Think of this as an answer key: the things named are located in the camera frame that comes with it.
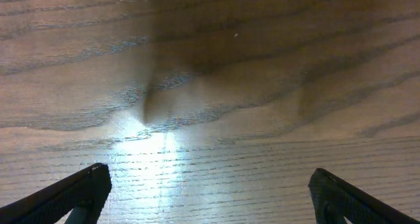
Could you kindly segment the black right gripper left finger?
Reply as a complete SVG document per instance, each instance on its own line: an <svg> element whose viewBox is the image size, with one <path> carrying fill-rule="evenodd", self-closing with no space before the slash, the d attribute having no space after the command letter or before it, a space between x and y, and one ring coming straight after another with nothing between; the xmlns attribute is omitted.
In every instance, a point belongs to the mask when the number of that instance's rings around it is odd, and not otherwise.
<svg viewBox="0 0 420 224"><path fill-rule="evenodd" d="M112 189L109 168L96 163L1 208L2 223L95 224Z"/></svg>

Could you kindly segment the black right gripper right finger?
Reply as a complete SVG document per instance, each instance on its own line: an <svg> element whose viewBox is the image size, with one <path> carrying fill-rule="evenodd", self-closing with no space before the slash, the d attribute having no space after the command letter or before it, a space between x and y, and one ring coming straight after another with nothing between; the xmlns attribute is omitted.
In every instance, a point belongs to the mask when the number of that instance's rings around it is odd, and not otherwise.
<svg viewBox="0 0 420 224"><path fill-rule="evenodd" d="M325 169L315 170L308 187L317 224L419 224Z"/></svg>

